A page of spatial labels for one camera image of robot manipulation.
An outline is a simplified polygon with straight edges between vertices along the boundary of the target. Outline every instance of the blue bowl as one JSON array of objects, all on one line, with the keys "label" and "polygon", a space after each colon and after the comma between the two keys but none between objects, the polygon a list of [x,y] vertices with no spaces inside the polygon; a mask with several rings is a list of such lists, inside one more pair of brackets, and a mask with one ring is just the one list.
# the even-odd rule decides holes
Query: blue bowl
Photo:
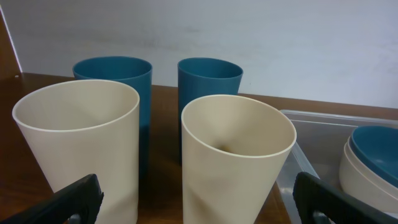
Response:
[{"label": "blue bowl", "polygon": [[349,145],[369,169],[398,187],[398,129],[358,127],[351,134]]}]

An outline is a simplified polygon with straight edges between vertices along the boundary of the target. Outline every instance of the clear plastic bin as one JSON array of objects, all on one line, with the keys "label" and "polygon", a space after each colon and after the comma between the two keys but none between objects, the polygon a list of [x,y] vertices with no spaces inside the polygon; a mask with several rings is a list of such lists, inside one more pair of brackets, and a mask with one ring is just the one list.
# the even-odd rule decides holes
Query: clear plastic bin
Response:
[{"label": "clear plastic bin", "polygon": [[338,170],[344,145],[354,128],[366,125],[398,128],[398,121],[282,110],[297,130],[297,142],[276,180],[290,221],[301,223],[293,199],[296,175],[305,171],[341,189]]}]

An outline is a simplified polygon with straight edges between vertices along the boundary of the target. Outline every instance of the blue cup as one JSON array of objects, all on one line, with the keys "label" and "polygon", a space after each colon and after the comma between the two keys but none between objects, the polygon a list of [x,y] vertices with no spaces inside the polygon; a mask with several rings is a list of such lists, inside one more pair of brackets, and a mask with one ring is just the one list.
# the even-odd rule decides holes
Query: blue cup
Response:
[{"label": "blue cup", "polygon": [[105,79],[125,83],[137,90],[139,102],[139,176],[148,169],[152,65],[133,57],[96,57],[73,66],[75,79]]},{"label": "blue cup", "polygon": [[216,94],[237,95],[243,69],[214,58],[187,58],[178,63],[178,132],[182,163],[181,112],[192,100]]}]

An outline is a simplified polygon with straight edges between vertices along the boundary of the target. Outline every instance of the bowl rim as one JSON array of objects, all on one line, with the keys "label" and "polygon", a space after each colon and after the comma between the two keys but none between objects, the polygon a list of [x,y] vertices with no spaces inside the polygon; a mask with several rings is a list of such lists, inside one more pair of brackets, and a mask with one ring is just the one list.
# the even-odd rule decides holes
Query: bowl rim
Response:
[{"label": "bowl rim", "polygon": [[378,187],[383,189],[384,191],[390,193],[391,195],[394,195],[395,197],[398,198],[398,188],[395,187],[394,185],[390,184],[388,181],[384,180],[381,178],[379,175],[377,175],[375,172],[373,172],[370,168],[368,168],[353,152],[351,147],[349,146],[349,139],[345,144],[345,150],[347,153],[347,156],[349,158],[353,158],[354,160],[350,159],[350,161],[353,163],[353,165],[364,175],[366,176],[370,181],[374,182]]},{"label": "bowl rim", "polygon": [[373,181],[369,180],[351,161],[351,159],[349,159],[349,157],[347,156],[347,152],[346,152],[346,147],[344,148],[344,156],[347,159],[347,161],[349,162],[349,164],[365,179],[367,180],[369,183],[371,183],[372,185],[374,185],[377,189],[379,189],[380,191],[384,192],[385,194],[387,194],[388,196],[390,196],[392,199],[395,199],[398,202],[398,198],[396,198],[395,196],[391,195],[389,192],[386,192],[385,190],[383,190],[382,188],[380,188],[377,184],[375,184]]}]

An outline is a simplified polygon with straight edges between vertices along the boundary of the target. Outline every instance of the dishware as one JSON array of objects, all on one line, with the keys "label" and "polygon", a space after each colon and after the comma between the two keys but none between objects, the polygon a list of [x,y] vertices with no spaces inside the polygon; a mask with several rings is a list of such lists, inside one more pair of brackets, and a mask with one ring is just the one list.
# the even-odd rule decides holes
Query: dishware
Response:
[{"label": "dishware", "polygon": [[388,194],[398,198],[398,188],[390,184],[388,181],[384,180],[377,174],[375,174],[371,169],[369,169],[358,157],[356,157],[355,153],[350,147],[349,142],[351,141],[351,137],[348,138],[348,142],[346,144],[347,148],[347,156],[350,158],[353,165],[362,173],[367,179],[371,182],[375,183],[378,187],[383,189]]},{"label": "dishware", "polygon": [[339,169],[343,191],[382,212],[398,213],[398,199],[381,189],[355,167],[346,146]]},{"label": "dishware", "polygon": [[178,63],[178,132],[181,163],[181,112],[192,100],[201,96],[237,95],[243,70],[215,58],[187,58]]},{"label": "dishware", "polygon": [[105,197],[96,223],[135,223],[138,204],[138,92],[108,80],[36,90],[12,116],[54,192],[96,174]]},{"label": "dishware", "polygon": [[139,105],[139,175],[148,169],[152,65],[139,58],[110,56],[89,58],[73,67],[77,80],[104,79],[127,84],[137,90]]},{"label": "dishware", "polygon": [[293,124],[234,95],[197,98],[181,118],[183,222],[254,223],[296,140]]},{"label": "dishware", "polygon": [[358,127],[353,131],[349,144],[359,160],[398,188],[398,129]]}]

